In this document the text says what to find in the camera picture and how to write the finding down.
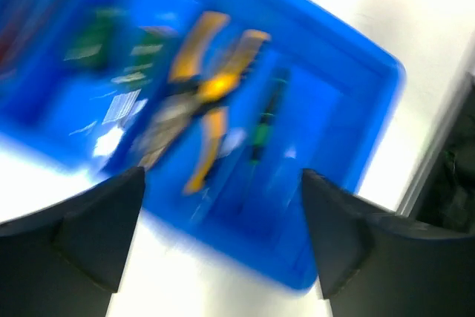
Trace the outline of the yellow black pliers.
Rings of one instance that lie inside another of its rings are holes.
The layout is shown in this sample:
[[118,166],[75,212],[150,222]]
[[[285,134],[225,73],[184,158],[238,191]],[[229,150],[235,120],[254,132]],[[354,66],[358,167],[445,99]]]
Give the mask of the yellow black pliers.
[[143,167],[147,171],[152,169],[163,159],[164,156],[166,156],[166,154],[171,149],[169,148],[168,151],[153,165],[151,165],[149,162],[144,161],[144,159],[148,159],[149,154],[155,151],[158,147],[158,144],[156,143],[156,136],[157,132],[159,131],[159,120],[157,119],[157,117],[160,112],[160,109],[166,107],[170,103],[168,96],[175,92],[175,87],[169,81],[169,77],[171,72],[171,66],[173,65],[177,54],[183,46],[183,43],[189,37],[190,32],[192,32],[195,28],[203,30],[206,26],[208,26],[210,28],[218,29],[217,35],[213,38],[211,43],[206,48],[206,52],[202,59],[200,78],[207,79],[208,77],[216,73],[220,66],[223,65],[223,63],[227,60],[226,56],[220,54],[220,52],[215,49],[215,42],[220,32],[222,32],[226,28],[229,22],[230,16],[226,15],[225,13],[219,13],[216,11],[206,11],[199,16],[198,20],[194,23],[193,27],[186,35],[185,39],[177,50],[177,53],[172,58],[171,64],[169,65],[168,74],[166,75],[166,81],[162,85],[160,92],[158,93],[158,97],[150,110],[150,114],[148,115],[147,126],[144,128],[140,141],[137,143],[137,149],[140,151],[140,161],[137,164],[138,166]]
[[190,123],[201,117],[206,127],[205,137],[200,160],[184,186],[187,195],[204,187],[206,176],[217,159],[227,126],[227,108],[221,105],[222,100],[239,87],[241,78],[259,50],[270,40],[268,33],[245,30],[234,51],[218,71],[207,79],[201,79],[202,59],[217,32],[218,29],[208,26],[203,30],[195,28],[183,43],[171,66],[169,77],[175,92],[168,96],[170,103],[160,109],[157,117],[158,147],[149,154],[148,159],[144,159],[151,165],[155,164],[182,136]]

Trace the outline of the green orange stubby screwdriver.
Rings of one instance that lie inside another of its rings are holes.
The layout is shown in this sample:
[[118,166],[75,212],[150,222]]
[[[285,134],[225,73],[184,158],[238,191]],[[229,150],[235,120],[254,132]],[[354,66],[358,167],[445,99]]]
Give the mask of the green orange stubby screwdriver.
[[140,36],[134,43],[125,67],[111,82],[128,88],[130,91],[143,88],[154,80],[155,71],[164,62],[173,49],[177,32],[164,26],[139,27]]

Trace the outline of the thin green precision screwdriver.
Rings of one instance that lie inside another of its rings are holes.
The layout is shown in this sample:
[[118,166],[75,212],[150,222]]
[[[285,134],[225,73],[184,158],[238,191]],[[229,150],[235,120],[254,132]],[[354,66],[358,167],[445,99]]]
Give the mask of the thin green precision screwdriver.
[[273,73],[271,90],[269,91],[268,98],[266,99],[264,109],[259,115],[258,124],[255,126],[255,130],[252,134],[252,142],[250,145],[251,154],[249,157],[250,169],[248,173],[246,189],[242,195],[240,205],[238,206],[239,213],[242,212],[246,199],[249,196],[249,190],[251,189],[252,182],[254,180],[255,170],[260,164],[263,152],[269,142],[275,115],[280,106],[290,77],[291,70],[288,67],[277,68]]

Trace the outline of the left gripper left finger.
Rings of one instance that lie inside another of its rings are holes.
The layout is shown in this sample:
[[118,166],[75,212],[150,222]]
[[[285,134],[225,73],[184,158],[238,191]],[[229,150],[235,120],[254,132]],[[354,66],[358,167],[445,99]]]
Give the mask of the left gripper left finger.
[[145,193],[133,167],[1,224],[2,316],[105,316]]

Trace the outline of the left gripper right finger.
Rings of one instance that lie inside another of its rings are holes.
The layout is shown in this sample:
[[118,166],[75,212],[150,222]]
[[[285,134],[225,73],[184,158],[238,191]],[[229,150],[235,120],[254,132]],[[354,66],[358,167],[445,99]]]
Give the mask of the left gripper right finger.
[[334,316],[472,316],[474,237],[387,211],[311,169],[304,214]]

